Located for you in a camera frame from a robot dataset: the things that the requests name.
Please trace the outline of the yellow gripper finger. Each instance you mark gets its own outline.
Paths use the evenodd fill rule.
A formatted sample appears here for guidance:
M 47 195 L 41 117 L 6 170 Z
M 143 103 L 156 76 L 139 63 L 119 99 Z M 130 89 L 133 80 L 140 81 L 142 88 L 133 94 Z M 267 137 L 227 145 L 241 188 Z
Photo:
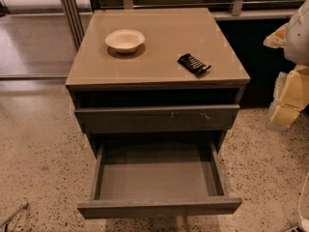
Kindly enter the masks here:
M 309 104 L 309 67 L 296 65 L 289 73 L 276 78 L 269 124 L 274 129 L 287 129 Z
M 263 45 L 270 48 L 283 48 L 285 46 L 287 26 L 288 24 L 285 23 L 267 36 L 264 39 Z

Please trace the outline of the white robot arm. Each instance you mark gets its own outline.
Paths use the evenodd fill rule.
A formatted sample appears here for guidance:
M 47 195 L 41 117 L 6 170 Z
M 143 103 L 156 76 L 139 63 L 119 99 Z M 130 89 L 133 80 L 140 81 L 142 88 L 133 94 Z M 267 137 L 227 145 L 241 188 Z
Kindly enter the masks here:
M 267 115 L 267 128 L 283 131 L 309 104 L 309 0 L 288 23 L 265 38 L 264 46 L 282 48 L 285 58 L 295 63 L 292 71 L 281 72 L 276 78 Z

